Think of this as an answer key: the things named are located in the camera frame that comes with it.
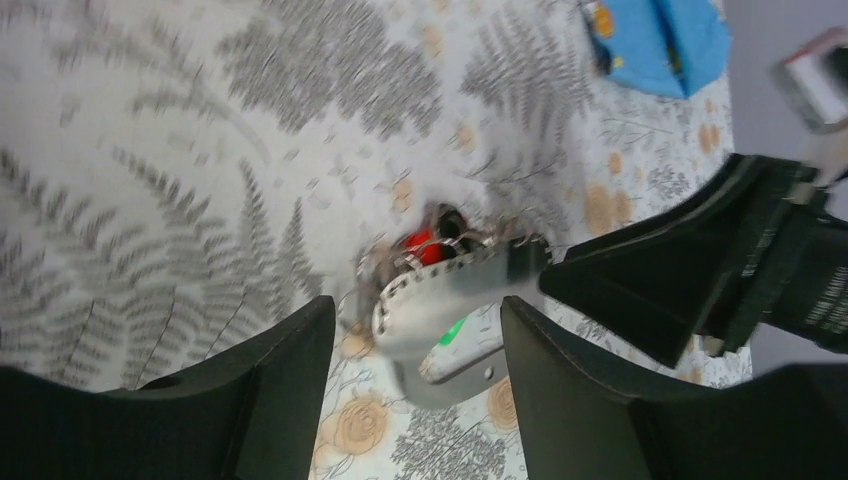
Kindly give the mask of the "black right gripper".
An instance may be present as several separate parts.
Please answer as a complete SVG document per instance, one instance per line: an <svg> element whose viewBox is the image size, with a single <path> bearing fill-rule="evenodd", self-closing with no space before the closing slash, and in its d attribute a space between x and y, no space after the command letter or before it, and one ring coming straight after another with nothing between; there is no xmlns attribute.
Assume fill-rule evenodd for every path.
<svg viewBox="0 0 848 480"><path fill-rule="evenodd" d="M709 354L737 351L761 324L844 354L847 223L817 175L734 154L681 204L570 248L539 288L674 368L721 268L702 326Z"/></svg>

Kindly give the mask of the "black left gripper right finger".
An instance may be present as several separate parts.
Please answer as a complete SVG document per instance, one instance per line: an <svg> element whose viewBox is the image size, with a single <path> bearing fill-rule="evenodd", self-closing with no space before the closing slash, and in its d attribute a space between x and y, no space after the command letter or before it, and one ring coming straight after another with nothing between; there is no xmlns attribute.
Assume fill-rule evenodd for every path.
<svg viewBox="0 0 848 480"><path fill-rule="evenodd" d="M724 389L641 367L523 299L501 308L532 479L843 479L847 368L794 364Z"/></svg>

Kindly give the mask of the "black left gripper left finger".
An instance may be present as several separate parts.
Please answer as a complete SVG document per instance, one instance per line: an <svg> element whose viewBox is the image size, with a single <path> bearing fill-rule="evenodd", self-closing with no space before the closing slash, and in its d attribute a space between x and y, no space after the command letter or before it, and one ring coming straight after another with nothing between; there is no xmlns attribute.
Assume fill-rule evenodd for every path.
<svg viewBox="0 0 848 480"><path fill-rule="evenodd" d="M305 479L335 338L319 296L267 331L138 390L1 371L5 479Z"/></svg>

